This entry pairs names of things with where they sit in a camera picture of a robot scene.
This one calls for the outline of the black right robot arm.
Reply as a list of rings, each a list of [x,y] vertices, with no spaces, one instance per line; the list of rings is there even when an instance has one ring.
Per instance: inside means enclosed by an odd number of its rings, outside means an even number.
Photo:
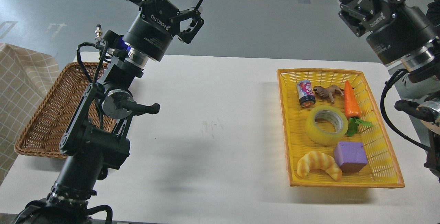
[[[387,125],[405,140],[427,152],[424,167],[439,177],[439,0],[420,8],[406,0],[338,0],[339,17],[357,36],[368,33],[366,42],[382,64],[401,62],[385,82],[380,112]],[[385,97],[394,84],[406,89],[394,108],[418,119],[428,129],[429,146],[398,130],[387,116]]]

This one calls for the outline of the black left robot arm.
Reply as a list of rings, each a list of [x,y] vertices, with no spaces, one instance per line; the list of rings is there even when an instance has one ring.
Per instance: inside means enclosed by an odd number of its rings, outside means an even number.
[[[160,111],[158,103],[135,102],[129,86],[142,77],[148,60],[163,58],[173,38],[190,44],[204,25],[199,9],[203,0],[182,11],[169,0],[126,1],[139,11],[125,35],[103,33],[98,24],[96,42],[77,47],[77,62],[89,83],[60,140],[67,159],[47,197],[29,202],[15,224],[91,224],[98,212],[105,212],[105,223],[112,223],[110,206],[87,207],[96,195],[94,185],[129,156],[132,118]]]

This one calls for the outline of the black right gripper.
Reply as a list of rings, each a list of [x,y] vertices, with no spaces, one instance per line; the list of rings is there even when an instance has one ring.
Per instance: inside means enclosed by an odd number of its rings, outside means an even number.
[[[338,0],[339,17],[357,36],[368,33],[366,42],[383,64],[417,50],[437,35],[435,26],[418,7],[406,0]],[[378,8],[372,14],[372,8]]]

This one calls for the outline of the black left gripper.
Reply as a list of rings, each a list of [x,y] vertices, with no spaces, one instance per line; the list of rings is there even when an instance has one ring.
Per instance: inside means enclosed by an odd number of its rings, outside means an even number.
[[[122,40],[131,48],[161,61],[173,36],[190,44],[201,27],[199,8],[204,0],[194,0],[189,9],[179,11],[169,0],[126,0],[140,6],[137,17]],[[191,20],[189,26],[180,31],[180,23]]]

